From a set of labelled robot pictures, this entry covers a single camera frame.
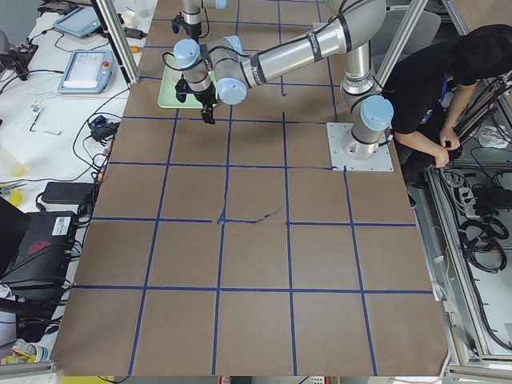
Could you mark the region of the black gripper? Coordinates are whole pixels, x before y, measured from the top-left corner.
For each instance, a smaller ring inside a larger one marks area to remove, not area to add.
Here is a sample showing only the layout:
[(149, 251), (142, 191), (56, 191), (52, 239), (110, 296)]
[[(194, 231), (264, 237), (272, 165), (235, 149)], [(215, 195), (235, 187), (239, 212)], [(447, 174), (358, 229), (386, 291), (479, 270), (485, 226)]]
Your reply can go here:
[(202, 24), (200, 22), (195, 24), (185, 23), (183, 28), (189, 38), (193, 40), (200, 39), (200, 36), (202, 35)]
[(195, 98), (202, 104), (201, 116), (204, 123), (215, 124), (214, 104), (216, 103), (216, 89), (214, 86), (197, 91), (194, 93)]

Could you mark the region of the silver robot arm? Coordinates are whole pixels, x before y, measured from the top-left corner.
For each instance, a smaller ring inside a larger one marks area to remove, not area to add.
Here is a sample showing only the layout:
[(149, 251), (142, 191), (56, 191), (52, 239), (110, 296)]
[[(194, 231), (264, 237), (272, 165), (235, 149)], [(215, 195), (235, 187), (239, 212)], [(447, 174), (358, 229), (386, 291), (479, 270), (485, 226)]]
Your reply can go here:
[(229, 0), (183, 0), (179, 21), (186, 34), (197, 42), (202, 34), (202, 10), (225, 10), (229, 3)]
[(370, 40), (386, 16), (384, 1), (330, 1), (332, 18), (323, 26), (251, 55), (243, 53), (236, 35), (200, 44), (180, 40), (173, 49), (169, 68), (176, 98), (184, 102), (190, 94), (202, 105), (204, 122), (214, 123), (214, 104), (243, 102), (247, 92), (333, 54), (344, 54), (345, 77), (341, 92), (354, 123), (341, 140), (351, 159), (365, 161), (374, 156), (394, 110), (375, 89), (370, 62)]

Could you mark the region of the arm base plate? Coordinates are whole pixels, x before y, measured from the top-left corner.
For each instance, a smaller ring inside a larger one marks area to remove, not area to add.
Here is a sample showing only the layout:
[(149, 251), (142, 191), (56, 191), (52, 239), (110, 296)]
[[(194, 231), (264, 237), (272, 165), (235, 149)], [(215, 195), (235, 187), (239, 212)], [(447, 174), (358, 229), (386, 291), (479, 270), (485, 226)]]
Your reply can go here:
[(326, 132), (331, 168), (336, 171), (393, 172), (388, 141), (363, 144), (352, 135), (352, 123), (328, 122)]

